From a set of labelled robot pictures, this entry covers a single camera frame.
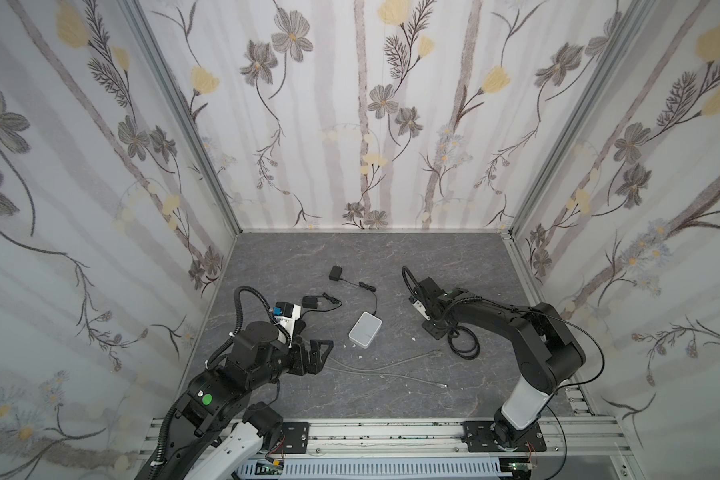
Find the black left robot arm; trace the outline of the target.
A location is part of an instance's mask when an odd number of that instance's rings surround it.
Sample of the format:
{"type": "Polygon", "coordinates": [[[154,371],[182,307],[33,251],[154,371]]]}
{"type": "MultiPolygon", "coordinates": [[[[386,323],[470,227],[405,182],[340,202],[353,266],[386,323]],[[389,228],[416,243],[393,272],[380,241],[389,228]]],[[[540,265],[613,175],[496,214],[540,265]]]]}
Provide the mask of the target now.
{"type": "Polygon", "coordinates": [[[282,416],[251,396],[284,374],[320,373],[334,343],[303,340],[298,305],[272,305],[249,286],[233,301],[234,329],[169,407],[137,478],[235,479],[255,454],[285,449],[282,416]]]}

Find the aluminium mounting rail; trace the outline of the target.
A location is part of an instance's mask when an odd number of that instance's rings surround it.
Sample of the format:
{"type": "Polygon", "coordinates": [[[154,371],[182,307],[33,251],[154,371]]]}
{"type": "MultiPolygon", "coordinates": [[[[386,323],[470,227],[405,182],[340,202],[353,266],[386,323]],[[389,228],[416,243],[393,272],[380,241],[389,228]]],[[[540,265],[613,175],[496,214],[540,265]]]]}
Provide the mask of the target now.
{"type": "Polygon", "coordinates": [[[453,457],[490,454],[525,456],[534,460],[568,456],[631,456],[633,451],[612,417],[553,418],[547,414],[539,429],[513,451],[498,448],[480,419],[479,433],[471,433],[464,419],[310,419],[305,432],[288,426],[277,457],[370,458],[453,457]]]}

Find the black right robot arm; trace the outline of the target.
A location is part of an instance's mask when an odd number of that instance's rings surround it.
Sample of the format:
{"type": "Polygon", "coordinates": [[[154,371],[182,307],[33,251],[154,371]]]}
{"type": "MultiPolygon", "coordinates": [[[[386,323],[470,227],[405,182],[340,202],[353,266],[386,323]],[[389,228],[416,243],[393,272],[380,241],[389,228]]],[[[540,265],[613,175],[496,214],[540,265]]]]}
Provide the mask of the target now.
{"type": "Polygon", "coordinates": [[[409,288],[410,301],[424,317],[422,326],[435,339],[447,338],[452,350],[473,360],[480,347],[454,346],[476,328],[509,341],[520,378],[488,427],[488,441],[504,451],[523,447],[536,437],[542,410],[586,363],[572,324],[547,303],[516,306],[489,300],[467,290],[446,291],[427,278],[409,288]]]}

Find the white network switch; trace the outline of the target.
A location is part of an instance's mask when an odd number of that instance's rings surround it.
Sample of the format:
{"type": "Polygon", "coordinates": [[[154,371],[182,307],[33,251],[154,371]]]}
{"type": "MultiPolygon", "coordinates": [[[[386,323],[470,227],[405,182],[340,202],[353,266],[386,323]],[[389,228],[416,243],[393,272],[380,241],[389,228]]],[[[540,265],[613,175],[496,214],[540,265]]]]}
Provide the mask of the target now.
{"type": "Polygon", "coordinates": [[[378,334],[383,322],[369,312],[363,312],[348,333],[348,339],[357,347],[367,349],[378,334]]]}

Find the black power adapter with cable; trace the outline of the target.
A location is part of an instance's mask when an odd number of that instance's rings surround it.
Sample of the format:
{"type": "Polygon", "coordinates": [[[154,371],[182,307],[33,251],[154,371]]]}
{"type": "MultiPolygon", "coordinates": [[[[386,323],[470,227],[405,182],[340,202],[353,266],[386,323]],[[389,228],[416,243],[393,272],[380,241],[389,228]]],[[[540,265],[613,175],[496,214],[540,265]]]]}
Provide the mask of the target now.
{"type": "Polygon", "coordinates": [[[339,309],[343,302],[338,298],[324,292],[319,296],[304,296],[301,302],[302,312],[328,313],[339,309]]]}

